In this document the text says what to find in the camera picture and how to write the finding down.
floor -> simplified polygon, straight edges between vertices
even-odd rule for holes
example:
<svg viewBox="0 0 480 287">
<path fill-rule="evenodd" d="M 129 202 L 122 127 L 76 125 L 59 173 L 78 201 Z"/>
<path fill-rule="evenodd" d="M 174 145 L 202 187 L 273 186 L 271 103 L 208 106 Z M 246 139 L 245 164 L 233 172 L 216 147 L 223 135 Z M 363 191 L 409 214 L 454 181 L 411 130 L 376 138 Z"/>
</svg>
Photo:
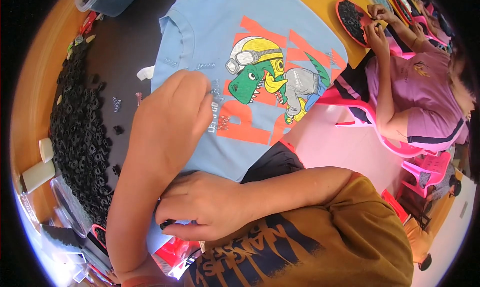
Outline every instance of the floor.
<svg viewBox="0 0 480 287">
<path fill-rule="evenodd" d="M 284 139 L 295 146 L 307 168 L 349 168 L 369 177 L 379 193 L 387 188 L 396 194 L 404 176 L 403 159 L 380 143 L 373 128 L 335 127 L 348 117 L 344 107 L 315 105 Z"/>
</svg>

pink shirt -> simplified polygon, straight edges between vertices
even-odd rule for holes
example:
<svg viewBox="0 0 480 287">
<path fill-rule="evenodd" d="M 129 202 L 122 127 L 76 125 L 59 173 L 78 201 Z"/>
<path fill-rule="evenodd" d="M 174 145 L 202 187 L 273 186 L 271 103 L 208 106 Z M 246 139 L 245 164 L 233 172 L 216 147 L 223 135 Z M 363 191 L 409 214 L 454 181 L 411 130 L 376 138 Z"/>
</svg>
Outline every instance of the pink shirt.
<svg viewBox="0 0 480 287">
<path fill-rule="evenodd" d="M 465 116 L 453 97 L 447 73 L 450 57 L 428 41 L 410 60 L 390 57 L 395 111 L 412 109 L 408 117 L 408 143 L 431 151 L 446 150 L 455 141 L 464 143 L 468 134 Z M 378 61 L 365 67 L 370 104 L 376 108 Z"/>
</svg>

white cylinder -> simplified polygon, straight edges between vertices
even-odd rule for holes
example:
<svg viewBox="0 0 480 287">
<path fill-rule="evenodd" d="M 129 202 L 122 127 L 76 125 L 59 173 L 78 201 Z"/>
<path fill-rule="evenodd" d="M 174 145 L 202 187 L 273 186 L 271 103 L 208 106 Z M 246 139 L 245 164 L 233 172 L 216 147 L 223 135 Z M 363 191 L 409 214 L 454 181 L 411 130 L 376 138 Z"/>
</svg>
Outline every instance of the white cylinder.
<svg viewBox="0 0 480 287">
<path fill-rule="evenodd" d="M 30 193 L 55 176 L 55 166 L 52 160 L 46 163 L 41 161 L 26 170 L 21 176 L 23 178 L 23 191 Z"/>
<path fill-rule="evenodd" d="M 40 148 L 40 156 L 42 156 L 43 163 L 46 163 L 53 159 L 53 146 L 50 138 L 44 138 L 38 141 L 38 147 Z"/>
</svg>

light blue t-shirt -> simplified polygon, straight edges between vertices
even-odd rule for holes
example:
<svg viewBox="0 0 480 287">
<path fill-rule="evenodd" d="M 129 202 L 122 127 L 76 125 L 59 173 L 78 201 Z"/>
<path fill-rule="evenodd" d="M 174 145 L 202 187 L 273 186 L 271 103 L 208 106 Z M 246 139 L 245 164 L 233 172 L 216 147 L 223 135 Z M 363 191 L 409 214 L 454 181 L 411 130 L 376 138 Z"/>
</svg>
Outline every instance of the light blue t-shirt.
<svg viewBox="0 0 480 287">
<path fill-rule="evenodd" d="M 180 69 L 212 80 L 213 122 L 184 170 L 237 182 L 347 65 L 300 0 L 177 0 L 160 27 L 152 92 Z"/>
</svg>

goggles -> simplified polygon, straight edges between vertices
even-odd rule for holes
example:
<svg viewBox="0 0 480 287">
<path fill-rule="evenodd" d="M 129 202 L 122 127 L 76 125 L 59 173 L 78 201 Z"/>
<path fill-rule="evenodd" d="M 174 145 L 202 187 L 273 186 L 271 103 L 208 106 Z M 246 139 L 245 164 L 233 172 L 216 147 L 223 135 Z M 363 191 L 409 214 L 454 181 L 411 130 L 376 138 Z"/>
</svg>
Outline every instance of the goggles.
<svg viewBox="0 0 480 287">
<path fill-rule="evenodd" d="M 255 50 L 244 50 L 236 54 L 235 58 L 228 60 L 225 67 L 231 74 L 237 74 L 240 71 L 240 68 L 243 69 L 247 65 L 255 64 L 260 60 L 261 56 L 280 53 L 282 53 L 280 48 L 267 49 L 260 52 Z"/>
</svg>

